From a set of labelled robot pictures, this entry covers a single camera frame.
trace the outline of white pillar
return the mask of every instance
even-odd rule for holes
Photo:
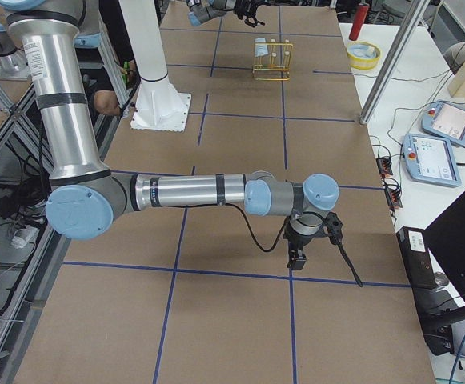
[[[120,0],[120,7],[142,78],[132,128],[184,130],[191,95],[177,92],[168,78],[154,0]]]

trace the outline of grid line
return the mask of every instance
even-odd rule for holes
[[[202,121],[200,122],[200,131],[198,132],[198,141],[197,146],[200,146],[202,143],[202,134],[203,134],[203,123],[206,120],[206,112],[207,112],[207,102],[209,101],[209,94],[206,94],[206,101],[203,104],[203,112],[202,112]]]
[[[213,73],[214,73],[214,64],[216,63],[216,54],[218,53],[219,35],[222,32],[222,23],[223,23],[223,18],[220,18],[219,27],[218,27],[218,35],[216,36],[216,45],[214,46],[213,63],[210,68],[210,74],[209,74],[210,77],[213,77]]]
[[[190,28],[170,28],[162,27],[160,30],[180,30],[180,31],[192,31],[192,32],[216,32],[216,30],[200,30]],[[276,32],[249,32],[247,30],[222,30],[223,34],[276,34]],[[308,36],[313,38],[343,38],[340,34],[284,34],[284,36]]]
[[[187,268],[167,268],[157,266],[139,266],[127,264],[114,264],[114,263],[101,263],[101,262],[78,262],[78,261],[64,261],[63,265],[66,266],[94,266],[98,268],[117,268],[117,269],[130,269],[130,270],[153,270],[161,272],[176,272],[178,274],[207,274],[213,276],[223,276],[232,278],[261,278],[266,280],[287,280],[289,276],[278,276],[276,274],[246,274],[241,272],[226,272],[221,270],[192,270]],[[346,286],[356,286],[355,280],[341,280],[333,278],[305,278],[305,277],[292,277],[293,282],[315,282],[324,284],[339,284]],[[364,286],[378,286],[383,288],[411,288],[409,284],[397,282],[363,282]]]
[[[195,167],[193,167],[193,170],[191,171],[191,175],[194,175],[194,170],[195,170]],[[186,229],[187,211],[188,211],[188,208],[185,208],[184,216],[182,217],[181,233],[178,237],[177,254],[175,255],[174,270],[171,275],[170,292],[168,294],[168,300],[166,301],[165,318],[162,322],[161,339],[159,340],[158,357],[156,358],[154,377],[152,378],[152,384],[157,384],[158,382],[159,369],[161,367],[161,359],[162,359],[162,349],[165,343],[166,329],[168,327],[168,318],[170,317],[171,302],[174,296],[175,280],[177,278],[178,260],[181,255],[182,240],[184,239],[184,230]]]

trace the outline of black box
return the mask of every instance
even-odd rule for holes
[[[436,288],[430,253],[423,240],[423,230],[404,226],[399,230],[397,238],[412,288]]]

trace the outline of blue tape line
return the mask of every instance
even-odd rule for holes
[[[200,29],[187,29],[187,28],[159,28],[160,30],[181,30],[181,31],[194,31],[194,32],[216,32],[216,30],[200,30]],[[276,32],[249,32],[245,30],[222,30],[222,34],[276,34]],[[340,34],[291,34],[285,33],[284,36],[308,36],[313,38],[343,38]]]
[[[282,42],[282,11],[279,7],[279,42]],[[280,57],[282,57],[282,47],[280,47]],[[283,130],[283,166],[285,170],[289,169],[289,160],[287,159],[287,130],[286,130],[286,95],[284,94],[283,82],[281,84],[282,92],[282,130]]]
[[[298,364],[296,360],[295,288],[293,271],[289,270],[289,303],[291,308],[291,350],[293,359],[293,384],[298,384]]]
[[[313,74],[350,74],[353,76],[351,72],[338,72],[333,70],[312,70]]]
[[[303,120],[309,122],[355,122],[352,118],[286,118],[287,120]]]
[[[219,35],[222,31],[222,23],[223,23],[223,18],[219,19],[219,27],[218,27],[218,36],[216,36],[216,45],[214,46],[214,56],[213,56],[213,63],[212,67],[210,68],[210,77],[213,77],[214,73],[214,64],[216,63],[216,53],[218,52],[218,44],[219,44]]]
[[[289,280],[287,276],[277,276],[275,274],[243,274],[239,272],[225,272],[220,270],[192,270],[186,268],[166,268],[161,266],[136,266],[127,264],[110,264],[104,262],[63,262],[64,265],[71,266],[97,266],[102,268],[118,268],[124,270],[154,270],[161,272],[176,272],[181,274],[209,274],[214,276],[229,276],[233,278],[265,278],[268,280]],[[353,280],[338,280],[330,278],[299,278],[293,276],[293,281],[297,282],[322,282],[326,284],[341,284],[354,286],[357,283]],[[364,286],[383,286],[386,288],[411,288],[409,284],[399,284],[392,282],[363,282]]]
[[[206,94],[206,102],[203,104],[203,114],[202,114],[202,121],[200,122],[200,131],[198,132],[198,141],[197,145],[199,146],[202,142],[202,133],[203,133],[203,123],[206,119],[206,111],[207,111],[207,102],[209,101],[209,94]]]
[[[216,114],[214,112],[207,112],[206,114],[210,116],[227,116],[229,118],[277,118],[278,120],[282,119],[279,116],[260,116],[255,114]]]
[[[232,278],[265,278],[269,280],[288,280],[286,276],[277,276],[275,274],[242,274],[238,272],[222,272],[217,270],[191,270],[191,269],[177,269],[181,274],[207,274],[212,276],[229,276]]]
[[[181,254],[182,239],[184,238],[184,230],[186,228],[187,211],[188,211],[188,208],[185,208],[184,217],[182,218],[181,233],[178,237],[178,246],[177,246],[177,254],[175,256],[174,272],[171,276],[170,293],[168,294],[168,301],[166,302],[165,318],[164,318],[164,321],[162,322],[161,340],[159,340],[158,357],[155,362],[155,370],[154,370],[154,377],[152,378],[152,384],[156,384],[158,382],[159,368],[161,367],[162,349],[164,347],[164,342],[165,342],[165,337],[166,337],[166,328],[168,327],[168,317],[170,316],[171,301],[174,295],[175,279],[177,277],[178,260]]]
[[[114,264],[109,262],[71,262],[65,261],[63,265],[66,266],[98,266],[101,268],[117,268],[120,270],[155,270],[161,272],[173,272],[173,268],[165,268],[162,266],[136,266],[134,264]]]
[[[343,186],[343,185],[339,185],[339,188],[352,189],[352,190],[385,190],[381,186]]]
[[[202,66],[197,64],[166,64],[167,66],[182,66],[186,68],[213,68],[213,66]],[[214,66],[216,70],[251,70],[245,66]]]

